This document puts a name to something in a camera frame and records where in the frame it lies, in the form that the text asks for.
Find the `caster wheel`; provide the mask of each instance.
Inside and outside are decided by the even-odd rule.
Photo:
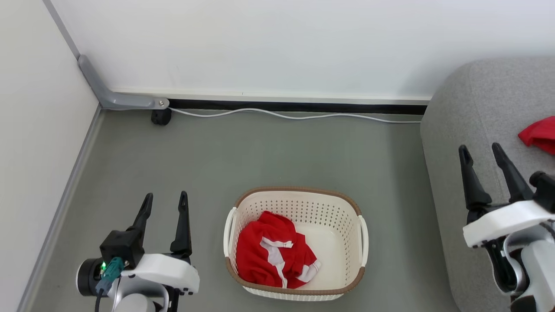
[[[155,109],[150,115],[153,124],[167,125],[171,120],[171,109]]]

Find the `gray floor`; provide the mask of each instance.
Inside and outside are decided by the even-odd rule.
[[[395,116],[390,118],[410,118]],[[278,301],[246,292],[224,265],[229,209],[259,186],[302,185],[343,192],[370,232],[366,274],[328,303]],[[75,271],[113,229],[131,225],[148,192],[154,205],[144,247],[167,252],[181,190],[189,193],[200,293],[180,311],[452,311],[419,125],[352,118],[290,121],[255,113],[200,119],[174,115],[166,127],[149,112],[108,112],[65,217],[33,311],[93,311],[75,289]],[[108,311],[111,300],[101,303]]]

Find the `white cable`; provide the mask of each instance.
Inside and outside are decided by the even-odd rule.
[[[276,117],[291,119],[291,120],[307,120],[307,119],[318,119],[318,118],[343,116],[343,117],[356,117],[356,118],[370,119],[370,120],[375,120],[377,122],[384,122],[384,123],[420,123],[420,121],[416,121],[416,120],[412,120],[412,121],[387,120],[387,119],[380,119],[380,118],[364,116],[364,115],[343,114],[343,113],[328,114],[328,115],[305,116],[305,117],[292,117],[292,116],[285,116],[285,115],[281,115],[281,114],[278,114],[278,113],[270,112],[268,110],[263,110],[263,109],[259,109],[259,108],[240,108],[240,109],[236,109],[236,110],[230,110],[229,112],[219,113],[219,114],[212,114],[212,115],[194,114],[194,113],[189,113],[189,112],[186,112],[184,110],[179,110],[179,109],[175,109],[175,108],[170,108],[170,109],[173,110],[176,113],[185,114],[185,115],[193,116],[193,117],[202,117],[202,118],[221,117],[221,116],[226,116],[226,115],[230,115],[230,114],[233,114],[233,113],[239,113],[239,112],[259,112],[259,113],[266,113],[266,114],[270,114],[270,115],[273,115],[273,116],[276,116]]]

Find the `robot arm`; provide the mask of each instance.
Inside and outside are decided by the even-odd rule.
[[[170,253],[145,254],[144,232],[152,209],[147,194],[135,222],[126,231],[112,231],[100,245],[101,258],[87,259],[77,272],[84,296],[110,297],[112,312],[177,312],[179,297],[199,291],[200,278],[191,265],[191,234],[187,193],[179,198],[179,219]],[[112,264],[119,263],[112,272]],[[157,303],[151,298],[162,298]]]
[[[533,193],[498,143],[492,146],[511,198],[492,204],[472,168],[467,148],[459,148],[468,209],[463,235],[469,247],[483,247],[492,262],[497,286],[512,312],[550,312],[555,308],[555,179],[534,173]]]

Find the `gray ottoman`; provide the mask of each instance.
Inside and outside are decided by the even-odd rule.
[[[491,59],[462,66],[433,96],[421,135],[451,291],[463,312],[509,311],[487,252],[468,248],[465,199],[457,149],[465,144],[494,202],[509,198],[491,144],[499,142],[522,175],[555,173],[555,157],[526,147],[517,134],[555,115],[555,58]]]

